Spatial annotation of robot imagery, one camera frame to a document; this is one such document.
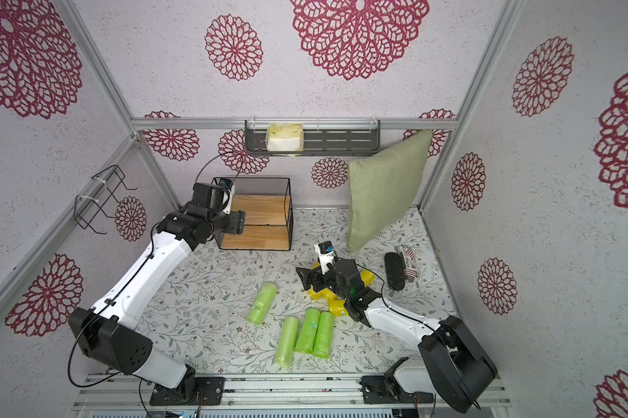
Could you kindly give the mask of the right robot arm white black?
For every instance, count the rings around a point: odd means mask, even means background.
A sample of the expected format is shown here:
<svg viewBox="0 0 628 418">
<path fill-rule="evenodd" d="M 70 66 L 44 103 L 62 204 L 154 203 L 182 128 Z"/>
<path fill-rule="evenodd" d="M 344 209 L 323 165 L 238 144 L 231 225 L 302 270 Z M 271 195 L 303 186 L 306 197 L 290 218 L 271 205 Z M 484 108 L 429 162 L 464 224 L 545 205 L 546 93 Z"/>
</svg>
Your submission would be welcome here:
<svg viewBox="0 0 628 418">
<path fill-rule="evenodd" d="M 370 402 L 416 402 L 423 395 L 465 414 L 497 378 L 494 362 L 460 318 L 429 319 L 397 306 L 362 281 L 356 261 L 334 258 L 296 272 L 305 291 L 330 290 L 352 320 L 418 350 L 418 358 L 402 357 L 383 376 L 361 380 Z"/>
</svg>

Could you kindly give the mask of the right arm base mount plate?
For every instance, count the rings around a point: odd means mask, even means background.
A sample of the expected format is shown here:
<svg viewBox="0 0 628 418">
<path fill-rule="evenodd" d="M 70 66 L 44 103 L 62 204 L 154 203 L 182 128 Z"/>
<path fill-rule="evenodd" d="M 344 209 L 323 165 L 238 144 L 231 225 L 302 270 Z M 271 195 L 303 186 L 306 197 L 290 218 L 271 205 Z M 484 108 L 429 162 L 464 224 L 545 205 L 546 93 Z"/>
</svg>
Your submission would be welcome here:
<svg viewBox="0 0 628 418">
<path fill-rule="evenodd" d="M 408 393 L 392 378 L 386 376 L 362 376 L 362 393 L 365 404 L 434 403 L 434 394 Z"/>
</svg>

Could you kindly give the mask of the black wire wooden shelf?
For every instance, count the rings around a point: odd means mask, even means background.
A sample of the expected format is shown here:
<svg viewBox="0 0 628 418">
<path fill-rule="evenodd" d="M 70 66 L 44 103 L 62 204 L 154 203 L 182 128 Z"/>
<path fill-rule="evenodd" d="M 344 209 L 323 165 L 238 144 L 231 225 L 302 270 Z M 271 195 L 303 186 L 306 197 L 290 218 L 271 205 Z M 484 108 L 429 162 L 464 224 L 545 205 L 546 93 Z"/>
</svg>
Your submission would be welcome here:
<svg viewBox="0 0 628 418">
<path fill-rule="evenodd" d="M 289 251 L 293 209 L 291 180 L 286 177 L 237 177 L 230 209 L 246 214 L 240 235 L 220 234 L 222 250 Z"/>
</svg>

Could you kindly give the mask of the green bag roll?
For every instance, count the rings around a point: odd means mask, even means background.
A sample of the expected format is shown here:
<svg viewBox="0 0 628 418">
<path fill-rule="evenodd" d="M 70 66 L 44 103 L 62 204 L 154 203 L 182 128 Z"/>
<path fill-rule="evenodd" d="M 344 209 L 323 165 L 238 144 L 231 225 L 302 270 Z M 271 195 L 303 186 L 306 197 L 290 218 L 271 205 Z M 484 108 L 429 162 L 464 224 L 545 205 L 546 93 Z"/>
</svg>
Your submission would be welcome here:
<svg viewBox="0 0 628 418">
<path fill-rule="evenodd" d="M 299 320 L 289 316 L 284 319 L 284 324 L 279 337 L 274 363 L 279 367 L 291 367 L 298 339 Z"/>
<path fill-rule="evenodd" d="M 272 301 L 277 294 L 277 286 L 270 282 L 265 282 L 258 291 L 258 294 L 248 313 L 249 323 L 260 326 L 268 313 Z"/>
<path fill-rule="evenodd" d="M 314 308 L 309 308 L 305 313 L 305 318 L 300 329 L 300 333 L 295 345 L 295 351 L 302 354 L 311 354 L 319 329 L 321 312 Z"/>
<path fill-rule="evenodd" d="M 321 313 L 319 326 L 312 349 L 312 354 L 321 359 L 328 359 L 331 353 L 335 316 L 330 312 Z"/>
</svg>

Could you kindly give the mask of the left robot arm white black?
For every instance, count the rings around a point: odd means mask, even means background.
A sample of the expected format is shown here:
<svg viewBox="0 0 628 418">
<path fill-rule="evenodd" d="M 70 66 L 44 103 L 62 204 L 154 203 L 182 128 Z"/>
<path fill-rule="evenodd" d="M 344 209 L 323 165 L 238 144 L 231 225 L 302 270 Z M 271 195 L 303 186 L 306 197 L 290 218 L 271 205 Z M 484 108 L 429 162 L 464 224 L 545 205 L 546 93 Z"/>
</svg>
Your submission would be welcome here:
<svg viewBox="0 0 628 418">
<path fill-rule="evenodd" d="M 191 367 L 156 349 L 136 327 L 181 261 L 218 235 L 244 231 L 245 212 L 231 208 L 235 191 L 231 179 L 195 184 L 191 200 L 155 224 L 148 247 L 119 282 L 91 308 L 76 308 L 70 315 L 73 348 L 121 374 L 189 397 L 188 382 L 195 377 Z"/>
</svg>

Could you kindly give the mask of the yellow bag roll front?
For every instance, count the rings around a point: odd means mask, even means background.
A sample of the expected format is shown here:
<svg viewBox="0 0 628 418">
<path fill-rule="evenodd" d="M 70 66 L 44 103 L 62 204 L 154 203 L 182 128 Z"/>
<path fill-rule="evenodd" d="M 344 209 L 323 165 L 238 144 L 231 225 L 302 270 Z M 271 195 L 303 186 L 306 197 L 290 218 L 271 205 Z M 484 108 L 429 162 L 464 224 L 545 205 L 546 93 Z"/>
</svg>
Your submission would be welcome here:
<svg viewBox="0 0 628 418">
<path fill-rule="evenodd" d="M 336 317 L 344 317 L 348 315 L 345 308 L 345 301 L 342 299 L 328 301 L 328 309 L 329 312 Z"/>
</svg>

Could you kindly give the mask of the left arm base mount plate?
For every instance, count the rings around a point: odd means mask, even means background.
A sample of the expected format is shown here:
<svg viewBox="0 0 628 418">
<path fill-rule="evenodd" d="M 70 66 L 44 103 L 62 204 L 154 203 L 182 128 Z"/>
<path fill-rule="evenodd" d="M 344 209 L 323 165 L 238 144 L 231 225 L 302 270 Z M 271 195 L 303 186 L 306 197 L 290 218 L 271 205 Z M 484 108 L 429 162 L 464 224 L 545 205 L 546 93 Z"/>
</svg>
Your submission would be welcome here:
<svg viewBox="0 0 628 418">
<path fill-rule="evenodd" d="M 156 385 L 149 400 L 152 407 L 176 407 L 189 405 L 219 406 L 223 390 L 223 377 L 185 377 L 177 388 Z"/>
</svg>

